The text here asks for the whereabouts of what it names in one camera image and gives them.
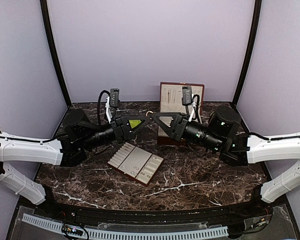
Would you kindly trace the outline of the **red jewelry box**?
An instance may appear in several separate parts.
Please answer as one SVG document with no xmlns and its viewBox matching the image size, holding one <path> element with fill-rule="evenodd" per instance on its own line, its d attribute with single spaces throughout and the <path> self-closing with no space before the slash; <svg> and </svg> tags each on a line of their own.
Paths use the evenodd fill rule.
<svg viewBox="0 0 300 240">
<path fill-rule="evenodd" d="M 202 105 L 204 100 L 205 85 L 198 83 L 179 83 L 179 82 L 161 82 L 160 83 L 160 112 L 180 112 L 186 113 L 186 107 L 182 105 L 182 87 L 191 86 L 192 94 L 199 95 L 199 119 L 201 119 Z M 159 127 L 157 133 L 158 145 L 185 146 L 184 139 L 176 141 L 171 138 Z"/>
</svg>

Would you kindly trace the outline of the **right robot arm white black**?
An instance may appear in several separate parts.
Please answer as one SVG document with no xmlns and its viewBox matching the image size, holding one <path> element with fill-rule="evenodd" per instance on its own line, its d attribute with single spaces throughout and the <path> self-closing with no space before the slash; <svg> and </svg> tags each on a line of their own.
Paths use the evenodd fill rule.
<svg viewBox="0 0 300 240">
<path fill-rule="evenodd" d="M 150 117 L 173 140 L 182 139 L 219 153 L 229 166 L 247 166 L 272 160 L 296 160 L 275 179 L 260 184 L 252 191 L 245 213 L 256 217 L 280 196 L 300 186 L 300 132 L 262 136 L 255 132 L 238 134 L 241 116 L 231 107 L 220 105 L 210 115 L 208 124 L 193 121 L 181 112 L 157 112 Z"/>
</svg>

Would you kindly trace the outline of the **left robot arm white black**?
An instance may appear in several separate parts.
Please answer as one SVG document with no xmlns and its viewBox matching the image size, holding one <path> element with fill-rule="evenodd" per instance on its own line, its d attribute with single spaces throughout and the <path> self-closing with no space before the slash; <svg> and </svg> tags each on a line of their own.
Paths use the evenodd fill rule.
<svg viewBox="0 0 300 240">
<path fill-rule="evenodd" d="M 51 139 L 19 137 L 0 128 L 0 184 L 40 206 L 50 218 L 57 218 L 60 206 L 49 187 L 36 183 L 17 171 L 11 161 L 46 163 L 60 167 L 78 166 L 87 151 L 131 140 L 150 122 L 145 115 L 120 115 L 99 125 L 92 123 L 82 109 L 72 110 L 63 120 L 64 133 Z"/>
</svg>

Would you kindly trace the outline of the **red jewelry tray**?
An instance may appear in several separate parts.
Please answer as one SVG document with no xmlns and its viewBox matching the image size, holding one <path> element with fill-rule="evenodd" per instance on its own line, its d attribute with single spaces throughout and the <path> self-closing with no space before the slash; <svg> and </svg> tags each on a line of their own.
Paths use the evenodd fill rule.
<svg viewBox="0 0 300 240">
<path fill-rule="evenodd" d="M 162 157 L 126 142 L 107 164 L 141 185 L 148 186 L 163 161 Z"/>
</svg>

